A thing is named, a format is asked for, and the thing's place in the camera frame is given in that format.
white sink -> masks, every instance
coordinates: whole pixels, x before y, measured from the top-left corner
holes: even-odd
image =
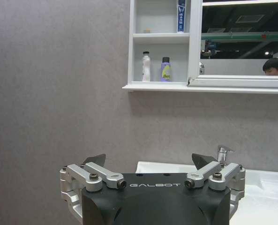
[[[188,173],[194,165],[138,162],[136,173]],[[245,197],[230,225],[278,225],[278,172],[246,170]]]

screw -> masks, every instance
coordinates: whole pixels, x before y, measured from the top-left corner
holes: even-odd
[[[98,180],[98,174],[97,173],[91,173],[90,174],[90,180]]]
[[[118,182],[117,182],[117,188],[118,189],[124,189],[126,187],[126,181],[125,180],[119,180]]]
[[[217,179],[217,180],[221,180],[222,179],[222,174],[220,172],[215,172],[213,173],[213,178]]]
[[[192,179],[188,179],[188,180],[185,181],[185,186],[188,189],[192,189],[195,186],[195,183]]]

blue toothpaste tube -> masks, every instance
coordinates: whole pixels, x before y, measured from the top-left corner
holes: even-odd
[[[177,0],[177,32],[185,32],[186,0]]]

purple bottle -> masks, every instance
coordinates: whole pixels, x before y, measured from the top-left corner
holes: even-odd
[[[162,66],[161,66],[161,81],[169,82],[170,80],[171,80],[170,58],[163,57]]]

